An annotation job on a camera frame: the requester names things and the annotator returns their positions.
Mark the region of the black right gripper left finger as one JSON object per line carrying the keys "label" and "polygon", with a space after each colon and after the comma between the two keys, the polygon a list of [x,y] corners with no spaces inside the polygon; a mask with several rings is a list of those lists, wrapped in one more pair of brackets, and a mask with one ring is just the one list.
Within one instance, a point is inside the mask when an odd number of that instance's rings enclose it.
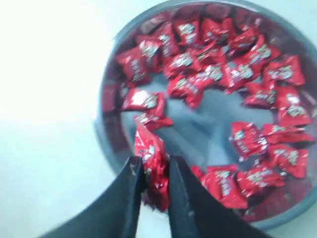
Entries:
{"label": "black right gripper left finger", "polygon": [[103,194],[80,214],[43,238],[134,238],[144,189],[140,157],[129,157]]}

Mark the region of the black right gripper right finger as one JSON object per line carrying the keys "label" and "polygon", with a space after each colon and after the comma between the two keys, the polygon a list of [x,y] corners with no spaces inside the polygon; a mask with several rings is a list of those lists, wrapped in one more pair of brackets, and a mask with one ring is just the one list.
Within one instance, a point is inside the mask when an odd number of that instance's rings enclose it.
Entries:
{"label": "black right gripper right finger", "polygon": [[169,162],[169,198],[168,215],[173,238],[269,236],[215,200],[179,156],[171,156]]}

